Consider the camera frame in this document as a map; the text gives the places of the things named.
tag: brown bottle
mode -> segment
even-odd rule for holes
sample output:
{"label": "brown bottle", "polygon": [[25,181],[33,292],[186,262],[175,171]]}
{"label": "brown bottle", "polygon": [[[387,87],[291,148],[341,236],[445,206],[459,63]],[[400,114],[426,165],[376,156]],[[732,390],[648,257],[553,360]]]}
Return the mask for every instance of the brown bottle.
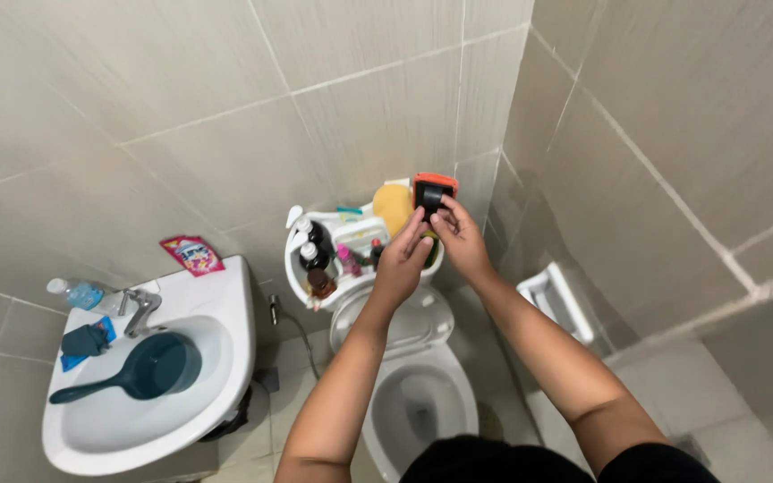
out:
{"label": "brown bottle", "polygon": [[336,283],[332,281],[327,273],[320,268],[313,268],[306,275],[309,285],[312,286],[312,296],[320,299],[325,299],[330,296],[331,293],[336,291]]}

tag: blue packet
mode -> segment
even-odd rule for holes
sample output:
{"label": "blue packet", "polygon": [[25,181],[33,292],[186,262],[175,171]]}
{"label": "blue packet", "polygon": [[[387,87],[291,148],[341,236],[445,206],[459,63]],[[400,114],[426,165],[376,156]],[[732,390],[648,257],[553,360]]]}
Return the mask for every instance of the blue packet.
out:
{"label": "blue packet", "polygon": [[[115,334],[115,327],[113,326],[113,322],[109,319],[109,317],[104,316],[99,321],[91,324],[91,326],[95,326],[106,331],[107,344],[111,343],[117,337]],[[60,358],[62,361],[62,372],[67,372],[72,368],[77,367],[80,362],[89,358],[89,356],[65,356],[62,354]]]}

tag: plastic water bottle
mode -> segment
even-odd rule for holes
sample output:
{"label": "plastic water bottle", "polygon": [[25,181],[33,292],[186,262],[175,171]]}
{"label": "plastic water bottle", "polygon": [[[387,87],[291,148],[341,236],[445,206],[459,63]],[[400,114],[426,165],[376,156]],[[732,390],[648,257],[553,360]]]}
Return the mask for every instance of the plastic water bottle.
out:
{"label": "plastic water bottle", "polygon": [[[64,302],[77,309],[96,314],[117,317],[123,291],[115,291],[100,282],[79,279],[53,279],[47,284],[47,291],[62,296]],[[127,301],[125,315],[135,312],[135,303]]]}

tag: bottle cap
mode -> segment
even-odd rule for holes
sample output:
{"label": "bottle cap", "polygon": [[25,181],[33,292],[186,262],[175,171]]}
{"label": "bottle cap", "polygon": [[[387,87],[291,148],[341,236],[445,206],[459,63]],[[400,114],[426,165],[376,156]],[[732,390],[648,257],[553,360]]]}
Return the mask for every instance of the bottle cap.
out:
{"label": "bottle cap", "polygon": [[47,284],[47,291],[50,293],[64,293],[67,290],[67,280],[53,279]]}
{"label": "bottle cap", "polygon": [[330,284],[330,278],[320,268],[313,268],[306,275],[306,280],[315,288],[323,289]]}
{"label": "bottle cap", "polygon": [[308,216],[301,216],[294,226],[298,231],[302,231],[304,233],[312,231],[312,221],[309,220]]}
{"label": "bottle cap", "polygon": [[305,259],[315,258],[317,254],[318,254],[318,247],[315,247],[315,244],[310,241],[303,243],[303,246],[300,247],[300,256]]}

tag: faucet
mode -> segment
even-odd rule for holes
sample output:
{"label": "faucet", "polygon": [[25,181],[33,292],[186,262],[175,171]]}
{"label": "faucet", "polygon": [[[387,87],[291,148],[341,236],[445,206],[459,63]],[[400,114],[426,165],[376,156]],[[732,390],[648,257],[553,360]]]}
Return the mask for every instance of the faucet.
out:
{"label": "faucet", "polygon": [[119,307],[119,315],[124,315],[128,299],[135,301],[138,304],[138,308],[130,319],[130,323],[123,330],[123,334],[134,339],[148,332],[148,316],[160,307],[163,299],[159,295],[147,291],[124,289],[121,306]]}

